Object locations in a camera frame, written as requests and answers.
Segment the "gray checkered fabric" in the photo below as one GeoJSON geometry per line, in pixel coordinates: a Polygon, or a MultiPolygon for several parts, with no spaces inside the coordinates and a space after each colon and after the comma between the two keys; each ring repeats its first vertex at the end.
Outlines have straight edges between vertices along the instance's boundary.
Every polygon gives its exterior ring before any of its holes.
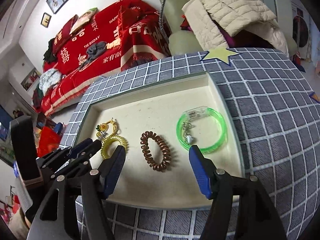
{"type": "MultiPolygon", "coordinates": [[[[240,140],[246,176],[255,174],[269,193],[288,239],[296,239],[319,205],[320,105],[299,70],[280,51],[234,49],[230,66],[206,52],[174,56],[99,78],[83,95],[61,140],[73,146],[90,104],[144,85],[207,71],[229,108],[240,140]]],[[[104,202],[117,240],[198,239],[208,210],[145,210],[104,202]]],[[[227,239],[233,239],[238,203],[233,203],[227,239]]],[[[87,239],[81,197],[79,228],[87,239]]]]}

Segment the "clothing pile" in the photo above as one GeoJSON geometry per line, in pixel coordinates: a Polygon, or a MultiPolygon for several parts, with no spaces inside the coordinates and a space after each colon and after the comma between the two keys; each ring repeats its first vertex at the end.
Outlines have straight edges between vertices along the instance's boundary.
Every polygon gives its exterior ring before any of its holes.
{"type": "Polygon", "coordinates": [[[58,60],[58,58],[52,52],[54,39],[55,38],[49,40],[48,50],[43,55],[43,57],[44,57],[43,60],[48,62],[48,63],[52,63],[52,62],[55,62],[55,61],[58,60]]]}
{"type": "Polygon", "coordinates": [[[79,70],[81,70],[83,67],[85,67],[87,64],[90,62],[94,61],[96,58],[98,58],[100,55],[102,55],[106,50],[107,43],[105,41],[100,41],[98,43],[92,44],[88,49],[87,49],[87,60],[83,62],[79,66],[79,70]]]}
{"type": "Polygon", "coordinates": [[[62,74],[55,68],[51,68],[41,75],[39,84],[33,91],[32,96],[33,106],[36,110],[40,110],[42,98],[51,88],[58,85],[61,79],[63,79],[62,74]]]}
{"type": "Polygon", "coordinates": [[[252,44],[289,56],[276,15],[260,0],[190,0],[182,10],[203,50],[252,44]]]}

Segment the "yellow charm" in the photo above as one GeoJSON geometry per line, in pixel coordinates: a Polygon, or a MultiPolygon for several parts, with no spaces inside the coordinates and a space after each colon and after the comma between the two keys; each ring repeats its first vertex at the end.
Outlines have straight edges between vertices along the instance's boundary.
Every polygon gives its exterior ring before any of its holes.
{"type": "Polygon", "coordinates": [[[110,121],[105,122],[105,123],[102,123],[102,124],[99,124],[99,125],[97,126],[96,130],[98,130],[98,132],[97,132],[96,135],[97,135],[98,138],[102,138],[102,137],[104,137],[104,136],[107,135],[106,132],[107,132],[107,130],[109,129],[109,124],[112,124],[113,132],[112,132],[108,137],[111,137],[111,136],[113,136],[113,135],[115,135],[115,134],[117,133],[117,130],[118,130],[117,124],[116,124],[115,121],[113,121],[113,118],[111,118],[110,121]]]}

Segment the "red blanket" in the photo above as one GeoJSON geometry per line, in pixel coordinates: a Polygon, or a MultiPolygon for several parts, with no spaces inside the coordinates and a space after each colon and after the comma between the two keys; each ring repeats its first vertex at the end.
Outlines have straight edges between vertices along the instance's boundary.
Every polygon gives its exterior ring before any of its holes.
{"type": "Polygon", "coordinates": [[[123,71],[133,61],[167,57],[168,45],[158,24],[159,13],[141,0],[120,0],[97,13],[92,20],[58,51],[58,61],[44,65],[55,67],[66,77],[42,100],[41,112],[49,115],[69,100],[83,94],[99,76],[123,71]],[[95,42],[111,43],[120,38],[120,46],[108,49],[92,63],[78,70],[87,58],[86,50],[95,42]]]}

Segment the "sofa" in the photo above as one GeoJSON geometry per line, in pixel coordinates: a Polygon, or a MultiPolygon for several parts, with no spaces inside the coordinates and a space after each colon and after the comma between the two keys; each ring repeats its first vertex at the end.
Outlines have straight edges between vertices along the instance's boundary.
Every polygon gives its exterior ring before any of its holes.
{"type": "Polygon", "coordinates": [[[142,0],[120,0],[96,13],[75,35],[70,36],[70,26],[74,24],[69,24],[74,19],[72,17],[56,35],[57,44],[60,40],[62,43],[53,52],[57,60],[43,65],[44,72],[54,68],[63,78],[43,97],[34,91],[35,110],[51,115],[76,103],[100,76],[111,76],[167,57],[169,51],[164,39],[152,35],[159,29],[158,15],[156,9],[142,0]],[[104,41],[110,45],[119,39],[120,44],[109,47],[99,57],[82,65],[88,58],[87,49],[93,44],[104,41]]]}
{"type": "MultiPolygon", "coordinates": [[[[181,55],[202,51],[196,36],[190,32],[181,30],[183,22],[182,7],[190,0],[166,0],[164,5],[164,17],[168,22],[172,34],[169,37],[169,50],[172,55],[181,55]]],[[[261,0],[277,16],[277,21],[287,40],[289,56],[296,54],[298,46],[292,38],[293,21],[291,0],[261,0]]]]}

